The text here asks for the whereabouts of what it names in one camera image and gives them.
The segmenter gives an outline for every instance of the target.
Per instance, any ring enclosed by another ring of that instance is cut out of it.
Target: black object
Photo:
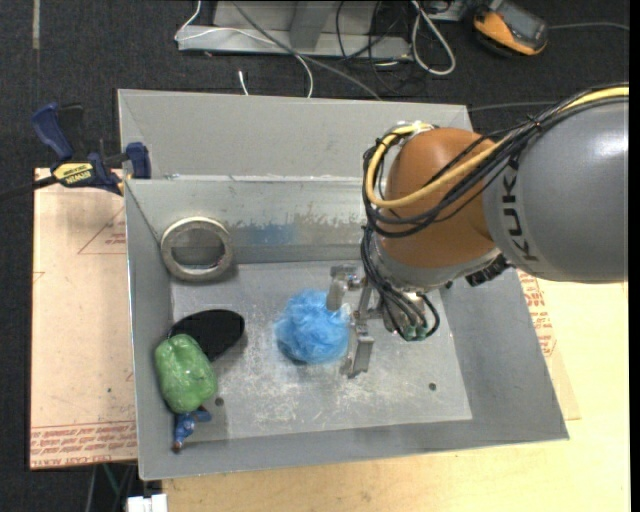
[[[188,334],[213,361],[235,345],[244,334],[244,318],[234,311],[209,309],[189,315],[171,328],[169,338]]]
[[[482,283],[495,279],[512,266],[504,255],[500,254],[488,266],[473,274],[469,274],[466,279],[471,286],[480,286]]]

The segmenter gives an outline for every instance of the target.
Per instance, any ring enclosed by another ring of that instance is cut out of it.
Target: small blue object
[[[327,292],[303,290],[289,299],[274,324],[278,348],[293,361],[321,364],[342,357],[349,344],[349,315],[329,311]]]
[[[193,434],[196,429],[196,420],[201,422],[211,421],[211,413],[204,408],[200,408],[192,412],[175,415],[173,451],[178,452],[182,449],[184,440]]]

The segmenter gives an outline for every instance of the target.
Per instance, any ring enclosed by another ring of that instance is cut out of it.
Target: metal ring
[[[210,267],[194,268],[185,266],[176,261],[173,255],[177,238],[194,229],[209,231],[217,236],[222,243],[222,256]],[[162,235],[160,253],[167,270],[173,276],[184,281],[212,281],[224,274],[233,262],[233,247],[229,232],[219,222],[206,217],[188,217],[169,226]]]

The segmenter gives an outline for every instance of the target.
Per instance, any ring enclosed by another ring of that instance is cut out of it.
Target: clamp
[[[31,124],[38,138],[53,149],[57,156],[57,161],[50,168],[51,177],[34,185],[60,183],[70,188],[95,187],[123,195],[122,179],[111,167],[125,161],[130,161],[133,167],[133,172],[128,177],[151,177],[149,153],[141,142],[132,142],[124,153],[108,158],[97,152],[85,154],[80,137],[81,119],[80,105],[70,105],[58,110],[56,102],[45,105],[31,116]],[[73,136],[73,144],[69,141],[68,134]]]

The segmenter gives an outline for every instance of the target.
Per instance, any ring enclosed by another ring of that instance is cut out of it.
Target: black carpet
[[[50,101],[81,103],[85,138],[107,153],[118,147],[115,91],[119,88],[200,90],[242,94],[244,71],[255,95],[303,96],[305,71],[290,56],[186,55],[173,41],[196,2],[41,0],[39,49],[34,49],[34,2],[0,0],[0,194],[28,185],[32,169],[53,163],[30,115]],[[629,26],[629,0],[519,0],[552,27],[609,22]],[[210,15],[213,3],[203,9]],[[383,10],[393,16],[407,2]],[[542,107],[488,105],[563,99],[589,86],[629,79],[629,31],[613,25],[552,30],[534,57],[504,58],[481,46],[469,23],[440,24],[456,70],[435,77],[405,66],[374,74],[366,61],[324,59],[388,101],[466,104],[476,131],[509,128]],[[396,25],[394,30],[406,33]],[[433,38],[421,45],[444,61]],[[312,66],[315,97],[371,99],[353,83]],[[84,510],[91,468],[31,472],[27,464],[33,201],[30,194],[0,203],[0,510]],[[109,510],[96,505],[92,510]]]

